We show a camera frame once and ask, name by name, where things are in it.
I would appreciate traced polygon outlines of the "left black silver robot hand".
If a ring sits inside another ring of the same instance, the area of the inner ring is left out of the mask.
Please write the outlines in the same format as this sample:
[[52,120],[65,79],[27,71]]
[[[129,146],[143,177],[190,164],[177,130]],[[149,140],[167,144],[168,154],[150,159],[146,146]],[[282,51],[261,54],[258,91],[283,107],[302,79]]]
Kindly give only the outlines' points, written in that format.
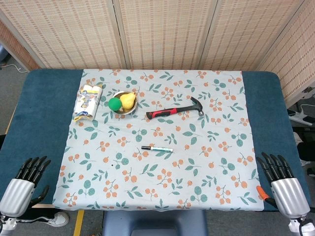
[[43,201],[49,191],[49,185],[44,187],[38,197],[33,198],[32,196],[50,163],[51,160],[46,156],[29,158],[23,163],[16,177],[10,181],[0,201],[1,215],[18,218],[29,208]]

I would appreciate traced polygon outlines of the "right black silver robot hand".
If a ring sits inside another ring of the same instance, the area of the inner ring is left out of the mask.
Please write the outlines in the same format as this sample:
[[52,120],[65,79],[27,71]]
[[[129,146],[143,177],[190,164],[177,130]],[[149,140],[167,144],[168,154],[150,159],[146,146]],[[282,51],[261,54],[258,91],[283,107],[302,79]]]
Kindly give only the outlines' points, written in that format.
[[277,208],[286,218],[305,217],[311,208],[299,180],[293,175],[286,159],[281,155],[268,155],[264,152],[261,155],[262,157],[257,157],[256,160],[263,169],[273,196],[270,197],[261,186],[257,186],[259,196]]

